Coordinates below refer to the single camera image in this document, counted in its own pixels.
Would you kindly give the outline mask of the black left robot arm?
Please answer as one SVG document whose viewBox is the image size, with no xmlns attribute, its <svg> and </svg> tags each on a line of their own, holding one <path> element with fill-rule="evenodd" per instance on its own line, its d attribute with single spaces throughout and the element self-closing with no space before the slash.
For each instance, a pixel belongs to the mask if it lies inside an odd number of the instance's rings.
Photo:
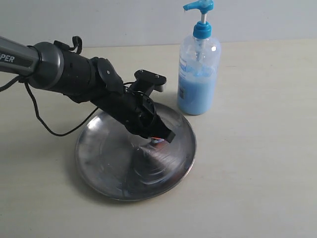
<svg viewBox="0 0 317 238">
<path fill-rule="evenodd" d="M 21 82 L 31 88 L 57 92 L 80 104 L 90 102 L 134 135 L 171 142 L 175 136 L 160 116 L 150 94 L 162 91 L 166 78 L 141 69 L 133 82 L 123 82 L 109 60 L 81 55 L 82 40 L 73 46 L 60 41 L 25 46 L 0 40 L 0 69 L 15 77 L 1 90 Z"/>
</svg>

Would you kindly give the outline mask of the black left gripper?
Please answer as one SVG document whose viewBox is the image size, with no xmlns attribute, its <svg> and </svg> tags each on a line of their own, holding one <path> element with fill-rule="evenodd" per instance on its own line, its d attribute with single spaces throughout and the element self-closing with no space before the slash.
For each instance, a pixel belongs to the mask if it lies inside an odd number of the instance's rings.
<svg viewBox="0 0 317 238">
<path fill-rule="evenodd" d="M 91 103 L 124 125 L 131 134 L 151 138 L 152 144 L 164 140 L 170 143 L 175 138 L 175 133 L 158 115 L 154 101 L 142 91 L 120 84 L 113 91 L 104 88 Z"/>
</svg>

